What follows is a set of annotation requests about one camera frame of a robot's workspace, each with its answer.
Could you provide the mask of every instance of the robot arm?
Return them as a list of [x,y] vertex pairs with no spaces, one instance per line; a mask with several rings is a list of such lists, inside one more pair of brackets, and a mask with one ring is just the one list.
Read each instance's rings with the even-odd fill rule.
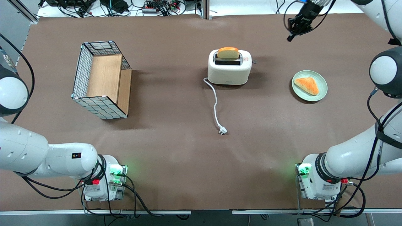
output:
[[[394,39],[390,40],[390,44],[400,45],[402,0],[352,1],[370,19],[391,33]],[[291,33],[288,41],[297,35],[312,31],[311,21],[327,4],[327,0],[308,0],[300,13],[288,21]],[[375,86],[386,96],[402,99],[402,47],[378,54],[370,65],[369,74]],[[328,202],[336,199],[340,192],[341,179],[364,174],[372,149],[373,158],[367,171],[368,176],[375,172],[378,164],[378,174],[402,172],[402,107],[397,106],[398,109],[386,120],[384,131],[378,130],[378,124],[373,125],[350,140],[329,148],[325,153],[308,155],[297,167],[298,172],[304,175],[300,183],[303,197],[324,199]]]
[[[288,20],[290,32],[288,41],[292,41],[297,35],[303,35],[312,31],[312,21],[317,17],[324,6],[331,0],[308,0],[300,12]],[[389,31],[395,39],[392,44],[401,45],[402,41],[402,0],[351,0],[372,21]]]
[[29,178],[85,178],[86,200],[122,199],[127,167],[114,157],[98,155],[91,144],[48,144],[42,135],[1,118],[20,112],[28,100],[28,88],[16,70],[0,65],[0,169]]

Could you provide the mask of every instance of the croissant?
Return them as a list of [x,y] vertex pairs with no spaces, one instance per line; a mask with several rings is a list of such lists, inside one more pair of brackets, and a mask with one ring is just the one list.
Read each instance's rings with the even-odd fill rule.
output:
[[300,87],[302,90],[316,96],[320,91],[316,81],[311,77],[297,78],[295,79],[296,86]]

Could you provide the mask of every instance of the plate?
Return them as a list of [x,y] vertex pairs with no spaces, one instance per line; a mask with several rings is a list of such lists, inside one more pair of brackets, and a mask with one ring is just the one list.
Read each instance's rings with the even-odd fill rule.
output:
[[[313,96],[310,93],[302,90],[300,87],[296,86],[295,79],[305,77],[312,77],[316,81],[318,90],[320,91],[316,96]],[[296,73],[292,79],[292,88],[295,91],[296,95],[306,101],[319,101],[324,98],[326,93],[328,92],[328,85],[325,79],[319,73],[310,70],[299,71],[298,73]]]

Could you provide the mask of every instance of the wooden panel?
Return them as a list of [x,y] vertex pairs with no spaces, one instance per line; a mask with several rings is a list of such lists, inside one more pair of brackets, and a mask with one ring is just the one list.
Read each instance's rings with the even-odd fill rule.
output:
[[130,104],[131,69],[122,70],[120,74],[119,97],[117,106],[128,115]]
[[87,97],[105,95],[117,103],[122,58],[122,54],[94,56]]

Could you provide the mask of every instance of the metal frame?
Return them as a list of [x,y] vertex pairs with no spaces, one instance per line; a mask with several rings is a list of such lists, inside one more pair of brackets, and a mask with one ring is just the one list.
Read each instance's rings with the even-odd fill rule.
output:
[[209,0],[202,1],[202,19],[212,20],[212,16],[209,14]]
[[33,14],[20,0],[7,0],[14,8],[17,9],[27,20],[37,24],[38,18]]
[[[322,213],[330,213],[332,209],[321,211]],[[354,214],[359,210],[342,210],[344,214]],[[304,213],[313,213],[315,210],[300,210]],[[232,214],[297,214],[297,210],[232,210]],[[363,213],[388,213],[388,214],[401,214],[402,209],[364,209]]]
[[[109,214],[108,210],[92,210],[96,214]],[[114,214],[134,214],[133,210],[112,210]],[[154,214],[190,215],[191,210],[152,210]],[[33,210],[33,211],[0,211],[0,216],[14,215],[48,215],[48,214],[85,214],[83,210]],[[137,210],[135,214],[146,215],[145,210]]]

